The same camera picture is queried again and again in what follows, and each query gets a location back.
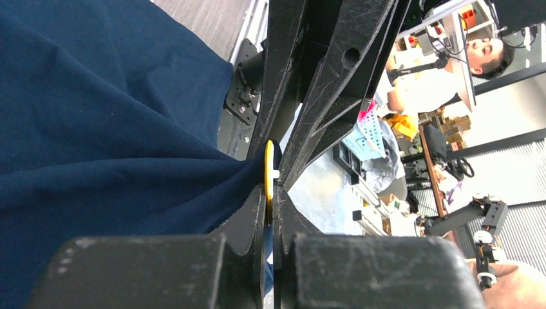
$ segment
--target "yellow cloth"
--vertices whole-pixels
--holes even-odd
[[[412,116],[395,114],[393,118],[387,120],[387,123],[408,140],[413,140],[419,131],[419,122]]]

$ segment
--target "man's ear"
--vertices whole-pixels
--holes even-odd
[[[481,75],[483,72],[482,68],[470,68],[470,73],[474,75]]]

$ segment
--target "round hole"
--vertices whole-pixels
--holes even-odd
[[[359,59],[360,59],[359,51],[356,48],[349,48],[343,54],[342,63],[345,68],[350,69],[357,64]]]

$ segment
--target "wooden table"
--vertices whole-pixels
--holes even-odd
[[[436,173],[434,172],[434,162],[432,161],[432,156],[430,155],[430,152],[428,151],[428,145],[425,139],[423,126],[419,126],[419,137],[421,137],[421,144],[423,146],[425,162],[426,162],[428,174],[430,177],[430,184],[432,186],[432,194],[434,195],[434,202],[436,203],[438,215],[440,217],[443,217],[447,214],[447,211],[444,210],[444,203],[442,203],[443,198],[440,194],[440,189],[438,188],[438,180],[436,179]]]

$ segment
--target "t-shirt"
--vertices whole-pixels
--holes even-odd
[[[414,50],[411,53],[411,59],[414,59],[412,61],[406,60],[409,58],[408,53],[397,53],[397,64],[402,64],[404,67],[410,68],[431,63],[437,59],[435,55],[422,56],[422,52],[418,48]],[[387,103],[386,94],[392,89],[381,87],[381,85],[385,85],[384,79],[386,79],[386,74],[382,76],[380,87],[377,89],[377,95],[383,102]],[[425,70],[399,77],[397,85],[405,92],[403,97],[406,108],[402,114],[417,116],[417,113],[427,113],[438,109],[455,96],[457,93],[457,84],[455,75],[444,69]]]

